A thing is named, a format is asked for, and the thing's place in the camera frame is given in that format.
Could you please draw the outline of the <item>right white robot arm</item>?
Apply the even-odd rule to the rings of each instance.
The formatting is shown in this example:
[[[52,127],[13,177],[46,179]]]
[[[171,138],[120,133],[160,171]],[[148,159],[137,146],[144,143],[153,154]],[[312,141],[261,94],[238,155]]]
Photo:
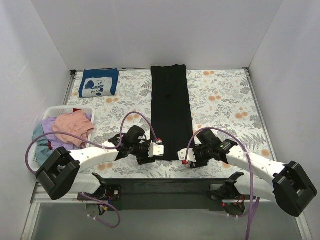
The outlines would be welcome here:
[[[204,167],[214,159],[248,172],[233,174],[215,191],[223,198],[237,199],[241,195],[262,198],[298,217],[318,194],[305,170],[295,161],[282,163],[264,158],[247,150],[233,135],[221,141],[212,127],[205,127],[193,136],[200,143],[179,153],[185,165]]]

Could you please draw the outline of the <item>black t shirt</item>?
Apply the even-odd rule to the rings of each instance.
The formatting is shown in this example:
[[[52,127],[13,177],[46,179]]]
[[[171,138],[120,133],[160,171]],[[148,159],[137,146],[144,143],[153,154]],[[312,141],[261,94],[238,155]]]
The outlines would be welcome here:
[[[151,125],[162,140],[163,161],[177,161],[193,136],[187,67],[152,66]]]

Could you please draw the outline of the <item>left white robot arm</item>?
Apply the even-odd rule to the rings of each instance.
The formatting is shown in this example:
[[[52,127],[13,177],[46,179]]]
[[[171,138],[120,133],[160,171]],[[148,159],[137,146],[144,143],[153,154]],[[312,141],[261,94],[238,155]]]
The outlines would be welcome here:
[[[58,200],[69,192],[90,194],[95,200],[106,196],[107,184],[98,174],[85,175],[82,172],[103,163],[136,157],[139,164],[152,162],[163,148],[157,142],[145,139],[145,131],[131,127],[126,133],[119,133],[100,146],[77,150],[59,147],[35,173],[37,181],[51,200]]]

